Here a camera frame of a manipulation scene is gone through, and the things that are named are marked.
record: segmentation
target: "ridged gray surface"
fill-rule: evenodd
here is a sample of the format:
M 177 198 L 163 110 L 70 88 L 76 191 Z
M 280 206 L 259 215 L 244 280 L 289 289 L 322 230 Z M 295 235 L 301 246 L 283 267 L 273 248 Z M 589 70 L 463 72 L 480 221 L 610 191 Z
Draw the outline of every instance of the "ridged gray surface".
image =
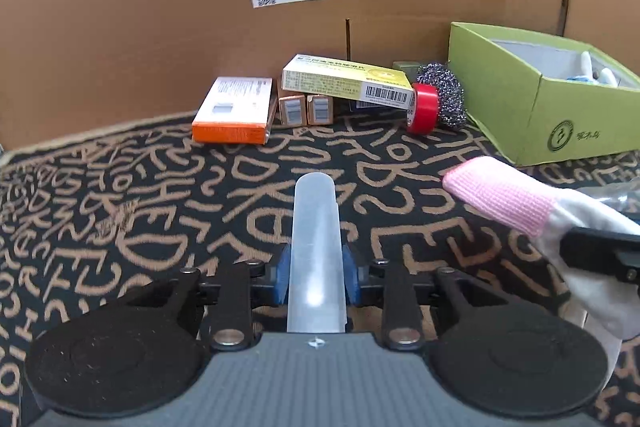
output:
M 450 396 L 415 355 L 368 333 L 266 333 L 215 356 L 172 403 L 136 417 L 84 420 L 46 413 L 34 427 L 594 427 L 587 415 L 543 421 L 490 416 Z

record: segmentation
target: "circular black logo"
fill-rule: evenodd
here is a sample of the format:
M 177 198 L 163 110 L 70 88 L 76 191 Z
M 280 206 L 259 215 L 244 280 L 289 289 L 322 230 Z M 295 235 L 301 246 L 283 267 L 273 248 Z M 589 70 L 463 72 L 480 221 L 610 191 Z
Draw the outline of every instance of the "circular black logo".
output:
M 556 152 L 562 149 L 574 134 L 574 123 L 571 120 L 564 120 L 556 125 L 555 129 L 551 131 L 549 140 L 546 142 L 546 146 L 551 152 Z

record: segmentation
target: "open green box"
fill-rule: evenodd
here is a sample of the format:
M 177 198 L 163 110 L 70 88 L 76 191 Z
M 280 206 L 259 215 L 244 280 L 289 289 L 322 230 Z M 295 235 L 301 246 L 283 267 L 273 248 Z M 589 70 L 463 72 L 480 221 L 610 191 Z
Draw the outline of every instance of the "open green box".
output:
M 588 51 L 618 87 L 565 80 Z M 452 23 L 449 68 L 469 116 L 516 165 L 640 148 L 640 78 L 600 50 L 527 30 Z

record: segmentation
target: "black circular disc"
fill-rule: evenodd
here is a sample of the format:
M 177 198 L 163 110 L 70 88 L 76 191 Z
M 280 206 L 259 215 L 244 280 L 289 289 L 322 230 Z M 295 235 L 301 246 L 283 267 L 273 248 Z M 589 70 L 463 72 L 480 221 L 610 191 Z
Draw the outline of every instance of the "black circular disc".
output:
M 475 309 L 443 334 L 432 362 L 459 399 L 523 419 L 580 409 L 607 372 L 596 339 L 533 305 Z
M 28 384 L 47 408 L 117 417 L 157 407 L 183 393 L 203 351 L 160 309 L 98 309 L 31 345 Z

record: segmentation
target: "red tape roll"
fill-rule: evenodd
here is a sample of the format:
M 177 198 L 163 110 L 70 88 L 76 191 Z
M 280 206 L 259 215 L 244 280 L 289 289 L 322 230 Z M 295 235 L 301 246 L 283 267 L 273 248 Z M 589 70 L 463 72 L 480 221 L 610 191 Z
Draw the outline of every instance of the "red tape roll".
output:
M 414 99 L 406 114 L 406 129 L 412 134 L 429 134 L 438 122 L 438 90 L 426 84 L 413 84 Z

